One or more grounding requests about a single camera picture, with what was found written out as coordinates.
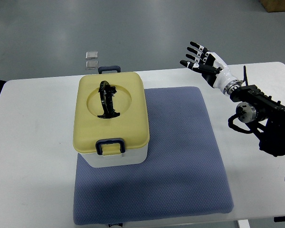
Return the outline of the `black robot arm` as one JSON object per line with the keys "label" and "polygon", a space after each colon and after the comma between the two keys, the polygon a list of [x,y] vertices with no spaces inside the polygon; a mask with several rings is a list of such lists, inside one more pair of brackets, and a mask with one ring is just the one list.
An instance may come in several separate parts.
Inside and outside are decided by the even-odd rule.
{"label": "black robot arm", "polygon": [[249,85],[243,67],[245,86],[236,88],[230,99],[238,102],[236,113],[228,119],[229,128],[259,139],[259,149],[274,157],[285,156],[285,106],[272,100],[256,85]]}

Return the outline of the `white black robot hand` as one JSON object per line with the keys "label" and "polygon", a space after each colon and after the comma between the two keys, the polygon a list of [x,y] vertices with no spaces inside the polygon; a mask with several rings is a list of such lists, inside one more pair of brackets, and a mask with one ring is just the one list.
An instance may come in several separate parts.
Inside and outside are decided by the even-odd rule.
{"label": "white black robot hand", "polygon": [[181,60],[180,64],[200,73],[212,88],[219,89],[224,95],[231,95],[241,86],[242,82],[232,75],[228,65],[215,52],[193,41],[187,50],[190,54],[186,54],[187,59]]}

